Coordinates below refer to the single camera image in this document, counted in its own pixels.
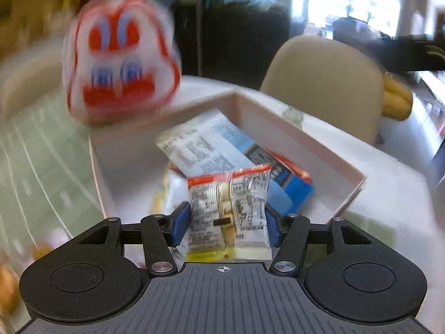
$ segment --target tabletop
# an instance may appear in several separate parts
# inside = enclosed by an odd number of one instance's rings
[[[250,89],[183,77],[172,104],[189,104],[227,90],[254,97],[367,176],[345,217],[423,270],[428,292],[417,319],[433,333],[443,333],[445,238],[436,225],[424,176],[351,135]],[[71,238],[103,219],[88,151],[90,133],[91,128],[69,117],[60,90],[0,126],[0,245],[6,251],[26,251],[54,230]]]

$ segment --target cardboard box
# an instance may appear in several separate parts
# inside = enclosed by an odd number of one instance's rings
[[[148,214],[168,164],[155,138],[212,108],[221,110],[258,145],[287,157],[310,174],[315,191],[301,214],[311,222],[327,223],[359,193],[365,181],[359,170],[246,94],[228,92],[92,135],[91,161],[105,217],[120,217],[129,224]]]

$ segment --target white table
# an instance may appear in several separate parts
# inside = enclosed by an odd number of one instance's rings
[[[248,94],[281,114],[287,105],[263,93],[216,80],[183,77],[174,105],[227,90]],[[359,139],[304,115],[302,129],[367,176],[350,210],[395,232],[393,248],[424,272],[428,292],[417,319],[434,334],[445,332],[445,235],[434,218],[424,176]]]

